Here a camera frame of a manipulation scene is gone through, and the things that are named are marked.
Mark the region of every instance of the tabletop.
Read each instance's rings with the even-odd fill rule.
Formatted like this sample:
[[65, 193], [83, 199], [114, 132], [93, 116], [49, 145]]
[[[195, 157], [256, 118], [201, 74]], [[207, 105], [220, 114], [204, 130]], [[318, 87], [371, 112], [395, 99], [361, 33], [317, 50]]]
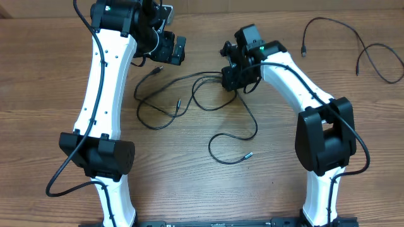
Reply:
[[[305, 11], [179, 15], [166, 30], [185, 36], [186, 60], [146, 81], [140, 96], [174, 78], [200, 71], [220, 71], [228, 63], [218, 53], [234, 33], [255, 23], [267, 42], [279, 40], [296, 64], [324, 91], [347, 97], [355, 127], [367, 144], [371, 166], [363, 174], [344, 177], [338, 192], [338, 213], [356, 216], [361, 226], [402, 226], [404, 219], [404, 81], [387, 84], [360, 60], [360, 43], [347, 28], [314, 22], [306, 37], [307, 57], [301, 58], [302, 32], [315, 16], [342, 20], [364, 42], [385, 43], [404, 57], [404, 11]], [[399, 78], [403, 67], [382, 48], [369, 51], [380, 71]], [[92, 55], [91, 35], [78, 18], [0, 20], [0, 226], [77, 226], [103, 219], [94, 187], [60, 198], [45, 195], [47, 182], [66, 159], [59, 149], [61, 132], [71, 132], [83, 103]], [[122, 102], [121, 139], [136, 146], [129, 174], [131, 200], [141, 221], [254, 220], [298, 216], [306, 196], [306, 171], [294, 151], [296, 117], [281, 95], [261, 83], [242, 95], [258, 122], [252, 141], [221, 137], [212, 144], [223, 160], [246, 153], [254, 156], [238, 165], [221, 165], [208, 153], [208, 141], [218, 132], [250, 136], [254, 123], [239, 100], [205, 112], [191, 103], [188, 113], [165, 129], [153, 131], [136, 118], [133, 91], [139, 80], [161, 64], [129, 70]], [[167, 89], [150, 101], [169, 112], [178, 98], [191, 96], [194, 79]], [[196, 95], [216, 107], [231, 98], [220, 84], [208, 84]], [[151, 108], [141, 116], [151, 125], [170, 119]], [[364, 165], [359, 144], [347, 170]], [[88, 181], [70, 163], [53, 192]]]

